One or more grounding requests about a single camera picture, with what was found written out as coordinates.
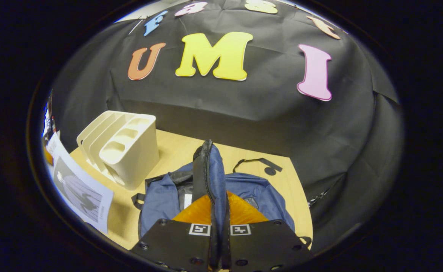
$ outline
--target letter m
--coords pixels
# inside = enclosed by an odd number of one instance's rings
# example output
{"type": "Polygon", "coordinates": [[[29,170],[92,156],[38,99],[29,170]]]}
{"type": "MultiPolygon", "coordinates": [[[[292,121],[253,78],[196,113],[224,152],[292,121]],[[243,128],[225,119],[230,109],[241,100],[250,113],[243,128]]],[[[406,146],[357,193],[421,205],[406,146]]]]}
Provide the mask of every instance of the letter m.
{"type": "Polygon", "coordinates": [[[225,34],[215,46],[203,33],[184,36],[185,50],[181,64],[176,69],[177,76],[193,76],[196,69],[192,66],[193,58],[198,65],[202,76],[206,76],[213,64],[220,59],[218,67],[213,70],[213,75],[218,79],[245,80],[247,73],[243,69],[243,58],[247,43],[253,36],[244,32],[230,32],[225,34]]]}

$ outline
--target pink letter i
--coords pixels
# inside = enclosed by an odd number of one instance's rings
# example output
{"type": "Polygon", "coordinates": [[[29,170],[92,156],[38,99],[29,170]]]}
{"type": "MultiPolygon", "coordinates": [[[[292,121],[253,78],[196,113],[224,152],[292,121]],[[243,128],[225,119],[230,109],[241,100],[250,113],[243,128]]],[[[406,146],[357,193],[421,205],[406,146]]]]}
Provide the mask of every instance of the pink letter i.
{"type": "Polygon", "coordinates": [[[297,84],[301,94],[329,101],[332,94],[327,88],[327,61],[331,56],[322,50],[308,45],[299,45],[306,57],[306,74],[304,80],[297,84]]]}

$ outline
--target foam letter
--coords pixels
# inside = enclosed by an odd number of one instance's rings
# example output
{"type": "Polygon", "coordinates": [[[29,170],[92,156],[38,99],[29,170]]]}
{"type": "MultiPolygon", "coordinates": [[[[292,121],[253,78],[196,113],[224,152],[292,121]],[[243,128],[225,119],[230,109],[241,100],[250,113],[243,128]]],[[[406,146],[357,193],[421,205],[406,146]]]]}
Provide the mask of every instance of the foam letter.
{"type": "Polygon", "coordinates": [[[315,23],[315,26],[317,26],[318,29],[322,30],[322,32],[326,33],[327,35],[329,35],[332,38],[335,38],[337,40],[341,39],[339,36],[337,36],[334,32],[331,31],[331,30],[334,30],[334,28],[326,25],[325,22],[323,22],[322,20],[319,20],[317,18],[310,17],[310,16],[306,16],[306,17],[311,19],[315,23]]]}
{"type": "Polygon", "coordinates": [[[262,1],[262,0],[247,0],[245,7],[248,10],[253,10],[253,11],[260,11],[260,12],[265,12],[265,13],[270,13],[270,14],[277,13],[277,9],[275,8],[276,7],[275,4],[273,4],[271,2],[267,2],[267,1],[262,1]]]}
{"type": "Polygon", "coordinates": [[[220,58],[220,64],[213,70],[213,75],[218,79],[245,80],[247,73],[243,69],[243,58],[247,43],[253,36],[244,32],[230,32],[225,34],[215,46],[203,33],[184,36],[185,43],[181,64],[176,69],[177,76],[193,76],[196,69],[193,68],[193,58],[198,65],[202,76],[206,76],[213,64],[220,58]]]}
{"type": "Polygon", "coordinates": [[[155,30],[163,20],[163,15],[168,13],[168,11],[163,11],[160,14],[158,14],[156,17],[152,18],[149,22],[147,22],[144,26],[146,26],[146,33],[144,33],[144,36],[147,36],[151,31],[155,30]]]}
{"type": "Polygon", "coordinates": [[[130,80],[144,79],[153,70],[154,63],[158,58],[158,54],[161,48],[163,48],[165,45],[166,43],[157,43],[151,46],[150,48],[151,54],[149,55],[149,59],[147,59],[146,66],[142,70],[139,69],[139,62],[141,61],[144,52],[147,51],[147,48],[141,48],[134,51],[134,53],[132,53],[132,59],[128,69],[129,79],[130,80]]]}
{"type": "Polygon", "coordinates": [[[182,16],[184,14],[193,14],[193,13],[200,12],[204,9],[204,6],[206,6],[207,4],[208,4],[207,2],[199,2],[199,3],[187,5],[186,7],[183,7],[182,10],[175,13],[175,16],[178,17],[178,16],[182,16]]]}
{"type": "Polygon", "coordinates": [[[327,88],[327,61],[331,56],[322,50],[308,45],[299,45],[306,57],[306,74],[304,80],[297,84],[301,94],[329,101],[332,94],[327,88]]]}

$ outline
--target white desk organizer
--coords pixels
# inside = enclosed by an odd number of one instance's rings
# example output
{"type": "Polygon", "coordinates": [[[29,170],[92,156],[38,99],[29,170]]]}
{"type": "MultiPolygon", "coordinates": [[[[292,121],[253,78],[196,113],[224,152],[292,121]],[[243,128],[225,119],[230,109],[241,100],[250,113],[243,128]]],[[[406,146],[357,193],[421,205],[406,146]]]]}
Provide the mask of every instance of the white desk organizer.
{"type": "Polygon", "coordinates": [[[108,110],[78,135],[77,144],[90,165],[128,190],[160,159],[153,115],[108,110]]]}

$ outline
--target table surface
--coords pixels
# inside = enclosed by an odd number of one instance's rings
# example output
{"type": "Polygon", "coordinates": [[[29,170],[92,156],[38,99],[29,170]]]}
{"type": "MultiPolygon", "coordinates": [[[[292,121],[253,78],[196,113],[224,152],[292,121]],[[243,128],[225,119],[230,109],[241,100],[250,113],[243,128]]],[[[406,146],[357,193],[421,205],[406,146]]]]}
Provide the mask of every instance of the table surface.
{"type": "MultiPolygon", "coordinates": [[[[203,140],[161,130],[156,130],[156,139],[158,141],[160,160],[148,174],[147,179],[172,172],[192,162],[193,153],[203,144],[203,140]]],[[[220,155],[223,158],[225,174],[231,173],[233,167],[241,159],[258,159],[263,157],[282,167],[282,172],[277,172],[274,176],[270,176],[265,173],[265,168],[267,167],[265,164],[261,162],[246,162],[237,167],[237,172],[253,174],[267,179],[284,197],[285,208],[292,219],[294,219],[297,236],[313,238],[311,213],[299,177],[290,158],[217,143],[214,144],[220,150],[220,155]]],[[[107,220],[107,236],[120,246],[130,250],[139,241],[137,231],[139,210],[132,204],[131,197],[135,193],[145,193],[144,181],[137,189],[129,191],[109,180],[92,167],[85,160],[80,148],[72,151],[71,157],[87,174],[114,191],[107,220]]]]}

